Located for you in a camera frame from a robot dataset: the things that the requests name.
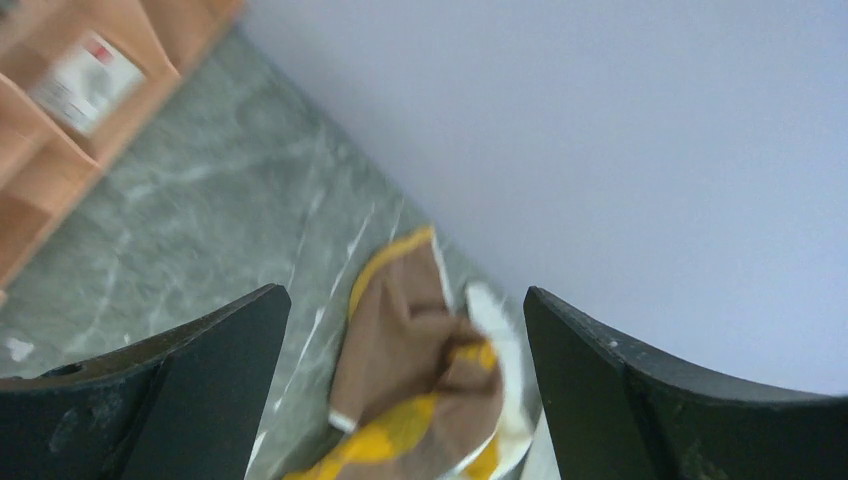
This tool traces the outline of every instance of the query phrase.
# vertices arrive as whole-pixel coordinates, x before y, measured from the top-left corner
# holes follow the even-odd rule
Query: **wooden divider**
[[[0,306],[14,277],[232,24],[244,0],[25,0],[0,20]],[[90,135],[27,91],[92,30],[145,75]]]

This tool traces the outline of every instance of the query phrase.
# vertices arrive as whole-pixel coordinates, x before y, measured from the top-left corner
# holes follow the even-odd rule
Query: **white card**
[[[98,126],[144,80],[100,35],[89,32],[30,92],[33,100],[83,135]]]

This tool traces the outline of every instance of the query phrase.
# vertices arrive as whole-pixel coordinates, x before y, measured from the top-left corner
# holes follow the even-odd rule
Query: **gray marble surface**
[[[285,285],[294,304],[247,475],[276,478],[338,440],[327,394],[356,275],[427,223],[233,33],[9,289],[0,376],[36,376]],[[461,298],[485,277],[440,241]],[[535,378],[529,357],[525,368]]]

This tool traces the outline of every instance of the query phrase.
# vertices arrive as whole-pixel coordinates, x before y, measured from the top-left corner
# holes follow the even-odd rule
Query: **towel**
[[[490,480],[520,462],[531,433],[518,343],[488,290],[467,294],[477,321],[453,312],[432,228],[368,262],[330,394],[329,422],[349,436],[285,480]]]

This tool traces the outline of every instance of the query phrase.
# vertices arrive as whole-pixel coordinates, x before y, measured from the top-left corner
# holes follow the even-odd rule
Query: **white wall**
[[[516,296],[848,393],[848,3],[254,0],[244,26]]]

